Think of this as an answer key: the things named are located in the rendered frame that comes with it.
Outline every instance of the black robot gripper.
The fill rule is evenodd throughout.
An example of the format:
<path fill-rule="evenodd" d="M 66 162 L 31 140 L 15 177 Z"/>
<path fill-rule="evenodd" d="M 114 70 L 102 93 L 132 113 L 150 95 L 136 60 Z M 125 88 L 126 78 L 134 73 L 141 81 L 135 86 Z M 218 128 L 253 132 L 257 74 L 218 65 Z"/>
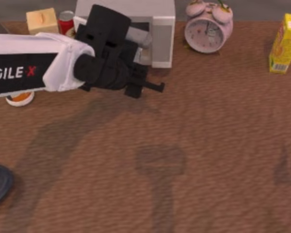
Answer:
<path fill-rule="evenodd" d="M 85 82 L 80 89 L 92 87 L 120 90 L 125 95 L 139 98 L 143 87 L 163 92 L 164 83 L 146 81 L 148 67 L 134 62 L 138 44 L 126 40 L 131 19 L 103 7 L 93 5 L 86 25 L 79 25 L 75 39 L 90 45 L 95 57 L 82 55 L 74 66 L 74 76 Z"/>

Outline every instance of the red letter x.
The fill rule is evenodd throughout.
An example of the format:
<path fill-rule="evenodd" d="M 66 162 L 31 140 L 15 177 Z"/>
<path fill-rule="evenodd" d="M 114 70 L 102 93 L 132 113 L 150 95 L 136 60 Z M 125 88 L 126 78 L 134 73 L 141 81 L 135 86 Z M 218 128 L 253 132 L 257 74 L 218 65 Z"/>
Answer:
<path fill-rule="evenodd" d="M 25 71 L 27 74 L 27 77 L 34 76 L 35 69 L 36 69 L 36 66 L 28 66 L 28 70 Z"/>

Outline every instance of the brown table surface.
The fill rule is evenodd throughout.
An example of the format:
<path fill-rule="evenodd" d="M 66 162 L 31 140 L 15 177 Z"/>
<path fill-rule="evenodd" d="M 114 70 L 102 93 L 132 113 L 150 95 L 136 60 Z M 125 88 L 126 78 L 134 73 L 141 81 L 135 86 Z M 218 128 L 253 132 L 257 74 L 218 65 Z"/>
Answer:
<path fill-rule="evenodd" d="M 279 23 L 237 22 L 212 55 L 184 48 L 183 27 L 173 68 L 149 75 L 163 94 L 0 98 L 16 175 L 0 233 L 291 233 L 291 67 L 267 62 Z"/>

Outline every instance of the can lid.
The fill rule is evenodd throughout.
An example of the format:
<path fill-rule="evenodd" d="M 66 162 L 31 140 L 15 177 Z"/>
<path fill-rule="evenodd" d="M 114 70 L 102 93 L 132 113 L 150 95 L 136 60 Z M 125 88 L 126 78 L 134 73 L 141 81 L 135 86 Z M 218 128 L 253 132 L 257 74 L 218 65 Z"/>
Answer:
<path fill-rule="evenodd" d="M 71 21 L 73 20 L 74 12 L 72 11 L 63 11 L 59 14 L 59 20 L 60 21 Z"/>

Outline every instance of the clock face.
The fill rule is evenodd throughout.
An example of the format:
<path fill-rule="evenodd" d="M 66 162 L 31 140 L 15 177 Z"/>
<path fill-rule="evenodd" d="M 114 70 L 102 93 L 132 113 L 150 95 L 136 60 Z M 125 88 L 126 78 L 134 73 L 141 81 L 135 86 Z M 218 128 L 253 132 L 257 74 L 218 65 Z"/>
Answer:
<path fill-rule="evenodd" d="M 204 53 L 217 51 L 224 40 L 222 30 L 215 23 L 203 19 L 187 25 L 185 38 L 193 49 Z"/>

